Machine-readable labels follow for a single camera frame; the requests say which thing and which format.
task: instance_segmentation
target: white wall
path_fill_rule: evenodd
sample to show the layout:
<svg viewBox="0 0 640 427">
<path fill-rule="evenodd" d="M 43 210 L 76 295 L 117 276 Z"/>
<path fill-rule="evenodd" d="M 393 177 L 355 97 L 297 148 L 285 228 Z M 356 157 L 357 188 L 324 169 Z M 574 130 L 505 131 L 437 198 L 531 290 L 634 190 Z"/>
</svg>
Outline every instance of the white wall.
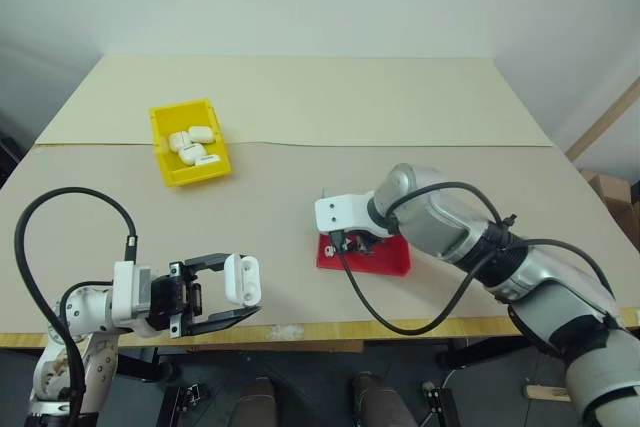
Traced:
<svg viewBox="0 0 640 427">
<path fill-rule="evenodd" d="M 631 48 L 621 61 L 573 111 L 555 135 L 555 141 L 566 150 L 585 132 L 609 106 L 640 76 L 640 42 Z M 597 139 L 576 161 L 576 166 L 627 179 L 640 181 L 640 101 L 636 102 Z"/>
<path fill-rule="evenodd" d="M 0 122 L 11 118 L 28 139 L 101 52 L 495 57 L 555 139 L 640 32 L 640 0 L 0 0 L 0 9 Z"/>
</svg>

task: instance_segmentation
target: cable connector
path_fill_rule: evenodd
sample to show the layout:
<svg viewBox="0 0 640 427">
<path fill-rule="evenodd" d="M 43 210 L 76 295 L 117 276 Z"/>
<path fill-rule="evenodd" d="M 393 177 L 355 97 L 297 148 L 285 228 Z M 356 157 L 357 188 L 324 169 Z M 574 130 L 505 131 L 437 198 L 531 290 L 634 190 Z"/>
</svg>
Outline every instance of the cable connector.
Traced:
<svg viewBox="0 0 640 427">
<path fill-rule="evenodd" d="M 345 234 L 344 230 L 329 232 L 329 240 L 336 253 L 344 254 L 347 251 L 347 234 Z"/>
<path fill-rule="evenodd" d="M 502 219 L 502 224 L 506 225 L 507 227 L 513 227 L 513 224 L 516 223 L 516 219 L 517 218 L 518 218 L 518 216 L 516 214 L 511 214 L 506 219 Z"/>
<path fill-rule="evenodd" d="M 124 247 L 124 260 L 125 262 L 128 260 L 131 260 L 135 264 L 137 256 L 138 256 L 138 236 L 128 235 L 127 243 L 125 244 L 125 247 Z"/>
</svg>

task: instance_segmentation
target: red tray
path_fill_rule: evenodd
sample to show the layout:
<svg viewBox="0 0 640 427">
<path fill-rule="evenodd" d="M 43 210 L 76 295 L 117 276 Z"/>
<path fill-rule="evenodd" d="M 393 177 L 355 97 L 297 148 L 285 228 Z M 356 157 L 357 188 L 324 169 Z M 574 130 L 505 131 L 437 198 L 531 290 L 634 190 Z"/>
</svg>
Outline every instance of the red tray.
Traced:
<svg viewBox="0 0 640 427">
<path fill-rule="evenodd" d="M 355 236 L 347 235 L 355 242 Z M 320 235 L 316 266 L 320 269 L 342 270 L 342 264 L 337 255 L 327 257 L 325 247 L 331 245 L 328 235 Z M 409 244 L 404 238 L 394 236 L 383 239 L 374 244 L 369 255 L 360 252 L 347 252 L 345 258 L 354 272 L 368 272 L 370 274 L 405 276 L 411 269 L 409 260 Z"/>
</svg>

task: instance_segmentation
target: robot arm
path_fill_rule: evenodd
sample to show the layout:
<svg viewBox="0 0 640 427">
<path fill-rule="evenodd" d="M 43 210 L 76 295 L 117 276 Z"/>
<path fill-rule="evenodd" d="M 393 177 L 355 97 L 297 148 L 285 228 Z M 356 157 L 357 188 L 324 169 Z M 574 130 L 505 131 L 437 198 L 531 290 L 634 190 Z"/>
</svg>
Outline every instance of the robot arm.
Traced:
<svg viewBox="0 0 640 427">
<path fill-rule="evenodd" d="M 209 316 L 202 314 L 197 272 L 224 271 L 228 300 L 242 308 Z M 198 335 L 229 328 L 253 315 L 260 307 L 260 270 L 253 257 L 238 254 L 212 254 L 171 262 L 169 274 L 154 278 L 149 267 L 133 261 L 116 262 L 113 286 L 75 289 L 64 305 L 69 332 L 80 348 L 85 370 L 86 392 L 78 424 L 93 426 L 109 392 L 117 370 L 118 339 L 135 332 L 155 337 L 169 330 L 171 338 Z M 66 348 L 49 327 L 48 343 L 33 376 L 33 390 L 26 426 L 66 426 L 69 416 L 69 365 Z"/>
<path fill-rule="evenodd" d="M 417 189 L 444 182 L 434 170 L 396 166 L 375 192 L 316 202 L 320 232 L 400 234 L 418 250 L 469 272 L 502 249 L 477 279 L 509 305 L 518 329 L 546 353 L 563 359 L 566 384 L 585 425 L 631 426 L 640 418 L 640 342 L 620 325 L 609 291 L 574 265 L 487 220 L 448 192 L 436 190 L 403 203 Z"/>
</svg>

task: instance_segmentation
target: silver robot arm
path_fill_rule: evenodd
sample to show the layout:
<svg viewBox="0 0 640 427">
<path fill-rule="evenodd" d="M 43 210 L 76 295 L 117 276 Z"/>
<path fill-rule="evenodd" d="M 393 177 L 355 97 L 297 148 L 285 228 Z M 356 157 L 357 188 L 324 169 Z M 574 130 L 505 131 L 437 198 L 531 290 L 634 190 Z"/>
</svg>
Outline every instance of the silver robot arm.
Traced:
<svg viewBox="0 0 640 427">
<path fill-rule="evenodd" d="M 444 181 L 437 170 L 399 164 L 375 192 L 316 202 L 318 229 L 366 230 L 378 237 L 399 233 L 465 272 L 488 252 L 521 240 L 444 190 L 400 205 L 395 225 L 388 225 L 393 202 Z M 567 389 L 584 425 L 638 425 L 640 342 L 622 328 L 615 299 L 596 279 L 540 246 L 495 257 L 477 279 L 509 305 L 527 338 L 563 359 Z"/>
</svg>

